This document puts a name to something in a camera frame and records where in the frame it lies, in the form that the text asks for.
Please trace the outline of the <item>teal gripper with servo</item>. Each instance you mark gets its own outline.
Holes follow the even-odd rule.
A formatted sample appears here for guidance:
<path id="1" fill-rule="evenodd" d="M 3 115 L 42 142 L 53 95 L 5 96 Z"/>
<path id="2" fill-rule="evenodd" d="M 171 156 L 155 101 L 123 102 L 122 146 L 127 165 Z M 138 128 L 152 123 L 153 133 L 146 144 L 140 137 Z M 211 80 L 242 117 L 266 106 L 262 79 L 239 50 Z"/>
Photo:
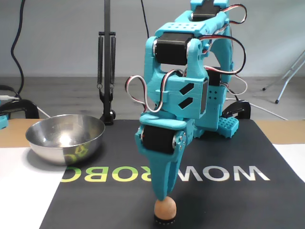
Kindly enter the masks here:
<path id="1" fill-rule="evenodd" d="M 194 119 L 175 119 L 172 115 L 143 114 L 135 141 L 140 154 L 149 161 L 153 191 L 165 199 L 175 186 L 185 148 L 191 143 Z"/>

